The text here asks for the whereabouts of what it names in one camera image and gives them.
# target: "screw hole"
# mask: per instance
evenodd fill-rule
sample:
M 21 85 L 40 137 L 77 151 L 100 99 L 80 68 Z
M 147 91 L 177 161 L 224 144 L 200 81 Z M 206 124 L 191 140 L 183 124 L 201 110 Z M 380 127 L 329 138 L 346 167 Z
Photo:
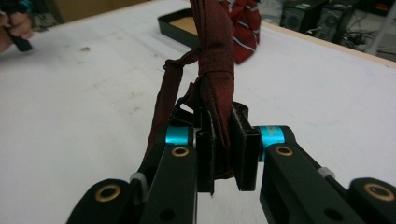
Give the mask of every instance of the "screw hole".
M 380 196 L 388 196 L 389 195 L 389 193 L 386 190 L 376 188 L 376 187 L 370 187 L 370 191 L 372 191 L 373 193 L 380 195 Z
M 115 194 L 116 190 L 115 189 L 104 189 L 100 196 L 107 198 L 110 197 L 111 195 Z
M 186 150 L 184 150 L 184 149 L 182 149 L 182 148 L 177 148 L 177 149 L 175 150 L 175 153 L 176 153 L 176 154 L 183 154 L 185 151 L 186 151 Z
M 337 212 L 336 210 L 331 209 L 331 208 L 325 209 L 325 210 L 324 210 L 324 214 L 325 214 L 329 219 L 334 220 L 334 221 L 342 221 L 342 220 L 344 220 L 344 219 L 343 219 L 343 216 L 342 216 L 339 212 Z

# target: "blue anodized part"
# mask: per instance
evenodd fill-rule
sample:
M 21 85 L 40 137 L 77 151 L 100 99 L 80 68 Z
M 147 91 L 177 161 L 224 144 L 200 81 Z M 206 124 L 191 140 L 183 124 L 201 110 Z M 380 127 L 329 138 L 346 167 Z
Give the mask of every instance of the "blue anodized part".
M 26 7 L 26 13 L 31 13 L 32 11 L 33 11 L 33 6 L 32 6 L 32 4 L 30 3 L 30 1 L 28 1 L 28 0 L 21 0 L 20 1 L 20 4 L 21 5 L 24 5 L 25 7 Z
M 285 143 L 285 136 L 279 126 L 259 126 L 259 129 L 263 144 L 261 161 L 264 162 L 267 148 L 275 143 Z
M 169 126 L 166 130 L 166 145 L 188 145 L 189 128 Z

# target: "black tray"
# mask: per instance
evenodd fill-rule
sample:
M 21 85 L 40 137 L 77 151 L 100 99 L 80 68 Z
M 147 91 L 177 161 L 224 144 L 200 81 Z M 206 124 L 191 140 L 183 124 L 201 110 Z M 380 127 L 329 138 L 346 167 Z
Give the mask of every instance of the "black tray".
M 192 17 L 191 8 L 185 8 L 180 11 L 159 17 L 158 23 L 160 24 L 160 31 L 161 34 L 194 49 L 199 47 L 198 36 L 170 24 L 172 21 L 177 21 L 185 17 Z

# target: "black box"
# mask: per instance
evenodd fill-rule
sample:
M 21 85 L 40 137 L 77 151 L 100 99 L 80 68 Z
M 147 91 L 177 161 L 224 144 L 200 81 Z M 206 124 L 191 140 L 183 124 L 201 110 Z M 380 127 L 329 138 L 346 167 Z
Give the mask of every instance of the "black box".
M 334 0 L 320 13 L 314 37 L 339 44 L 359 0 Z
M 395 0 L 360 0 L 358 9 L 387 16 L 393 4 L 395 4 Z
M 158 23 L 160 25 L 161 34 L 166 35 L 192 49 L 199 47 L 200 45 L 198 35 L 192 34 L 181 27 L 172 24 L 173 21 L 178 21 L 183 18 L 192 18 L 191 8 L 185 8 L 180 11 L 159 17 Z
M 280 26 L 305 34 L 316 28 L 322 7 L 327 0 L 295 0 L 283 4 Z

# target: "black tool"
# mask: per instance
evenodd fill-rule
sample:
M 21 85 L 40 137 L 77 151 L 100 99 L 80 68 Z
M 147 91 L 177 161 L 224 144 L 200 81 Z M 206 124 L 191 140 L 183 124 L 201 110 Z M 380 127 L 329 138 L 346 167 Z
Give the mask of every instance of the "black tool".
M 7 13 L 9 23 L 12 24 L 11 15 L 17 12 L 26 13 L 30 12 L 32 5 L 27 0 L 0 0 L 0 11 Z M 10 33 L 8 27 L 5 27 L 6 31 L 11 38 L 12 42 L 17 46 L 20 52 L 25 52 L 32 49 L 32 45 L 28 40 L 21 38 L 20 36 L 14 36 Z
M 196 223 L 197 192 L 214 192 L 217 139 L 208 111 L 192 114 L 179 106 L 130 183 L 97 183 L 68 224 Z M 240 190 L 255 190 L 257 163 L 265 162 L 260 201 L 268 223 L 396 223 L 396 188 L 361 178 L 344 189 L 297 144 L 289 127 L 253 127 L 248 108 L 233 103 L 231 131 Z

